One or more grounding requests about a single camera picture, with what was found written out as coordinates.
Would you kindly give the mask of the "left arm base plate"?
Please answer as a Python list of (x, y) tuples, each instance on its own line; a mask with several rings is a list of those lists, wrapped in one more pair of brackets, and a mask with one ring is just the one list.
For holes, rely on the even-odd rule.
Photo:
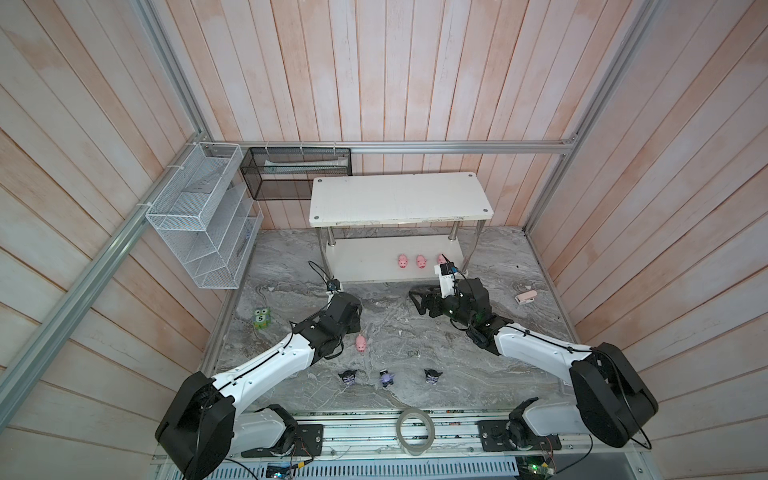
[(322, 424), (298, 424), (287, 432), (273, 447), (254, 448), (241, 453), (243, 458), (283, 458), (293, 456), (320, 456), (323, 446)]

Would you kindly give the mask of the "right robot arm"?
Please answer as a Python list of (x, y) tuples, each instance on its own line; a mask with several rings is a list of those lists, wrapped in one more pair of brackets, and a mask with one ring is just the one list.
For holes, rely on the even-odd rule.
[(603, 342), (587, 346), (536, 333), (493, 312), (477, 279), (417, 286), (409, 298), (421, 315), (444, 316), (479, 348), (519, 360), (561, 380), (569, 401), (544, 404), (530, 398), (509, 415), (511, 443), (522, 449), (536, 438), (589, 434), (621, 448), (659, 411), (659, 404), (624, 353)]

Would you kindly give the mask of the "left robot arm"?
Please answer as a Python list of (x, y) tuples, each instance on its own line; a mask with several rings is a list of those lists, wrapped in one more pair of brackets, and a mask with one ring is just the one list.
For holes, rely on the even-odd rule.
[(246, 450), (290, 448), (296, 422), (285, 409), (246, 409), (291, 375), (338, 357), (344, 337), (360, 331), (362, 311), (357, 297), (337, 293), (258, 356), (212, 377), (201, 371), (187, 377), (155, 432), (182, 477), (204, 479)]

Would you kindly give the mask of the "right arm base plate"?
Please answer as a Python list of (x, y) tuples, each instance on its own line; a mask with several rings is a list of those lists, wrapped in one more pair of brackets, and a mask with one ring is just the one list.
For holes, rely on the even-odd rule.
[(484, 452), (550, 452), (562, 449), (557, 435), (537, 436), (521, 420), (483, 420), (477, 423)]

